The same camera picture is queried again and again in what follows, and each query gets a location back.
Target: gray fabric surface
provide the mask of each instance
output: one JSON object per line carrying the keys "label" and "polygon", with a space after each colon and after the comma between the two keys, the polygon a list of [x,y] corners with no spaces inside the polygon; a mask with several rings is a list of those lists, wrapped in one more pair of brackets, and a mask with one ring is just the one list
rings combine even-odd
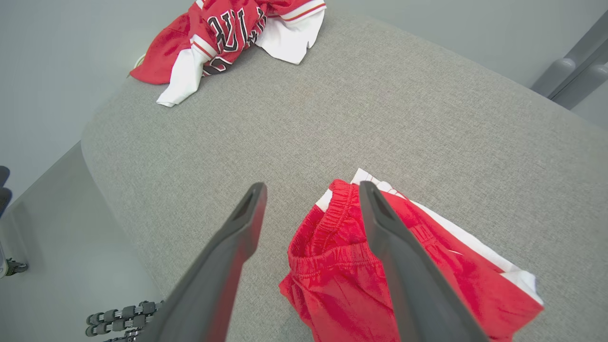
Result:
{"label": "gray fabric surface", "polygon": [[312,341],[278,291],[300,222],[358,167],[537,275],[516,341],[608,335],[608,136],[398,29],[328,11],[299,66],[246,51],[174,108],[126,80],[83,135],[88,167],[165,295],[257,181],[269,199],[229,341]]}

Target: red fabric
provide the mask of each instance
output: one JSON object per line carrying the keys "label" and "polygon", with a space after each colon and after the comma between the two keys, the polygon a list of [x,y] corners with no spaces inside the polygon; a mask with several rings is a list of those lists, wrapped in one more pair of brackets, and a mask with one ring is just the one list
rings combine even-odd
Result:
{"label": "red fabric", "polygon": [[[291,272],[279,285],[281,294],[317,342],[399,341],[384,270],[365,238],[359,186],[336,180],[330,189],[327,211],[314,206],[289,246]],[[492,340],[511,341],[542,311],[418,206],[384,196]]]}
{"label": "red fabric", "polygon": [[[146,83],[169,83],[171,69],[179,52],[190,48],[192,45],[190,39],[195,34],[214,47],[218,53],[213,60],[206,63],[203,76],[225,71],[262,33],[266,25],[266,13],[285,15],[297,10],[308,1],[205,0],[202,9],[194,3],[187,13],[179,16],[156,36],[146,52],[143,63],[131,71],[131,76]],[[212,27],[210,21],[212,18],[221,26],[221,32]],[[235,50],[228,51],[224,45],[231,47],[229,50]]]}

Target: white side stripe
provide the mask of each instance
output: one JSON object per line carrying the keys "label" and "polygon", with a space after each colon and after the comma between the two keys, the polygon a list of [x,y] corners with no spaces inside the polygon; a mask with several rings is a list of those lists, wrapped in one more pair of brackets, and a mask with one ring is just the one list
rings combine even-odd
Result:
{"label": "white side stripe", "polygon": [[218,54],[218,52],[213,48],[213,46],[207,43],[206,40],[202,39],[199,35],[193,35],[192,39],[190,39],[190,42],[196,43],[198,44],[198,46],[205,49],[211,55],[211,58],[215,57]]}
{"label": "white side stripe", "polygon": [[[350,183],[360,185],[362,181],[371,181],[378,188],[378,190],[383,192],[389,192],[401,198],[405,198],[399,192],[394,190],[389,183],[378,180],[377,178],[362,169],[357,169],[357,172],[355,173],[354,178]],[[327,211],[330,206],[332,195],[332,191],[327,190],[323,197],[321,197],[321,199],[317,201],[316,205],[322,211]],[[416,203],[414,201],[411,202],[418,206],[420,209],[422,209],[424,212],[426,212],[428,216],[430,216],[433,220],[439,223],[439,225],[441,225],[445,230],[452,234],[456,239],[464,243],[467,247],[475,251],[477,254],[481,255],[487,261],[496,265],[499,269],[503,270],[504,273],[501,273],[501,276],[509,280],[515,286],[519,287],[520,290],[524,291],[528,296],[532,297],[540,305],[543,305],[541,297],[536,293],[536,277],[532,273],[528,271],[523,271],[522,269],[514,265],[512,262],[506,260],[504,257],[496,253],[493,249],[486,246],[483,242],[479,241],[478,238],[474,237],[472,234],[468,233],[467,231],[450,222],[449,220],[443,218],[436,212],[430,210],[422,204]]]}

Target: clothing pile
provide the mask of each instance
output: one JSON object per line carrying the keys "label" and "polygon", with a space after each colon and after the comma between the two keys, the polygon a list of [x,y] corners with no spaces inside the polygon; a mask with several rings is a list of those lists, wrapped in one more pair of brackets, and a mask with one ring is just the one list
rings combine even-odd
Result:
{"label": "clothing pile", "polygon": [[306,216],[288,249],[291,271],[279,285],[316,342],[399,341],[384,270],[365,237],[361,181],[384,192],[491,340],[511,341],[543,310],[534,275],[359,169],[350,183],[333,181]]}
{"label": "clothing pile", "polygon": [[252,44],[299,64],[324,14],[323,0],[196,0],[158,34],[131,76],[169,83],[156,103],[173,107],[198,89],[201,77],[227,70]]}

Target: white fabric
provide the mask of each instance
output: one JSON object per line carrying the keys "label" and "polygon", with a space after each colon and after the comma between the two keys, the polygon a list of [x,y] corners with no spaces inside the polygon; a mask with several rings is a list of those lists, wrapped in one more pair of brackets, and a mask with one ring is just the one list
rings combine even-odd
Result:
{"label": "white fabric", "polygon": [[[362,181],[370,181],[380,191],[388,192],[401,198],[405,198],[404,195],[395,190],[389,183],[378,180],[377,178],[362,169],[357,169],[357,172],[355,173],[355,176],[350,183],[360,185]],[[321,199],[317,201],[316,206],[318,206],[321,210],[325,212],[330,205],[332,194],[333,193],[331,190],[327,190],[323,197],[321,197]],[[467,245],[477,254],[484,257],[487,261],[490,261],[491,263],[496,265],[499,269],[503,270],[504,273],[501,274],[503,277],[507,278],[514,285],[516,285],[522,291],[527,293],[528,296],[532,297],[540,305],[543,305],[541,297],[536,293],[536,277],[532,273],[521,270],[519,267],[515,266],[510,261],[500,256],[490,247],[484,245],[481,241],[479,241],[479,239],[469,234],[461,227],[443,218],[436,212],[430,210],[422,204],[416,203],[414,201],[411,202],[418,206],[420,209],[422,209],[424,212],[426,212],[433,220],[439,223],[443,228],[445,228],[445,230],[450,232],[450,234],[452,234],[456,239],[460,240],[462,243]]]}
{"label": "white fabric", "polygon": [[268,18],[255,44],[276,59],[300,64],[306,51],[317,41],[324,16],[325,8],[322,8],[301,18],[305,20],[284,21],[280,16]]}
{"label": "white fabric", "polygon": [[201,83],[202,66],[210,60],[211,58],[207,54],[194,45],[191,49],[181,50],[171,69],[169,86],[162,92],[156,103],[173,107],[194,94]]}

